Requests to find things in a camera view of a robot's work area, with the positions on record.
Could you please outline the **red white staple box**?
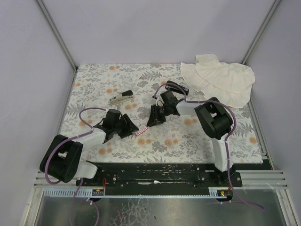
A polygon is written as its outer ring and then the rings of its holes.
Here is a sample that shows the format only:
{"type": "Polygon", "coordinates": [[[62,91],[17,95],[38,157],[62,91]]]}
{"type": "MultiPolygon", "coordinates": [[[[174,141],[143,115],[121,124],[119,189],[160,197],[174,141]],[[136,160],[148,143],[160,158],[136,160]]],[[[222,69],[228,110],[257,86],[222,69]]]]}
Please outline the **red white staple box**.
{"type": "Polygon", "coordinates": [[[135,132],[135,135],[138,137],[140,136],[142,133],[144,133],[148,128],[145,125],[141,125],[138,128],[138,131],[135,132]]]}

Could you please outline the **beige and black stapler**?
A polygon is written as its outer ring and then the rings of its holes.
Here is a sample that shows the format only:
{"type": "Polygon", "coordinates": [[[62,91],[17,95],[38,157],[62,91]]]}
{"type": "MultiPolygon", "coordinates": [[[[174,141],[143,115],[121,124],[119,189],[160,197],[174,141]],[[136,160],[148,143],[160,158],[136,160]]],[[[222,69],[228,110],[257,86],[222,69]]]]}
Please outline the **beige and black stapler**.
{"type": "Polygon", "coordinates": [[[121,94],[111,98],[110,104],[117,105],[117,104],[129,101],[129,100],[132,100],[132,99],[134,99],[134,97],[135,96],[134,96],[132,90],[127,90],[127,91],[122,92],[121,94]]]}

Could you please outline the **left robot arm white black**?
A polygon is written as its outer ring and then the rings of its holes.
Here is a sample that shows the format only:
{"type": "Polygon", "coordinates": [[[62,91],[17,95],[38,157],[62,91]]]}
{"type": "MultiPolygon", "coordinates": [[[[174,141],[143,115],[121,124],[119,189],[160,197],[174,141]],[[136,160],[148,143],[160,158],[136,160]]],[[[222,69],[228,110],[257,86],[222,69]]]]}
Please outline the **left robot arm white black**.
{"type": "Polygon", "coordinates": [[[98,167],[94,163],[82,161],[82,152],[108,142],[114,135],[126,138],[139,130],[127,114],[121,114],[116,109],[90,107],[90,110],[98,109],[105,111],[106,116],[94,126],[81,117],[86,109],[79,113],[80,120],[90,128],[89,131],[73,137],[58,134],[53,138],[40,163],[40,171],[49,184],[68,183],[73,178],[93,179],[98,167]]]}

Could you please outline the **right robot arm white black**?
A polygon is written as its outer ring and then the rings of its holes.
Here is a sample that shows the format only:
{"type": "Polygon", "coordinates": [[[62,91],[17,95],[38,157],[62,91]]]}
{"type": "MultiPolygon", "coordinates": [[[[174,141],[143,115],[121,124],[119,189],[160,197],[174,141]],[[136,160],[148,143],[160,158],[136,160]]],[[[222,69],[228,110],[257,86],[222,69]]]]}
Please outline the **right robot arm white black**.
{"type": "Polygon", "coordinates": [[[205,134],[211,138],[214,148],[214,165],[220,172],[230,172],[233,161],[226,144],[231,133],[233,119],[225,105],[213,97],[207,101],[177,99],[172,91],[160,94],[163,105],[154,104],[150,109],[147,127],[162,124],[169,115],[196,116],[205,134]]]}

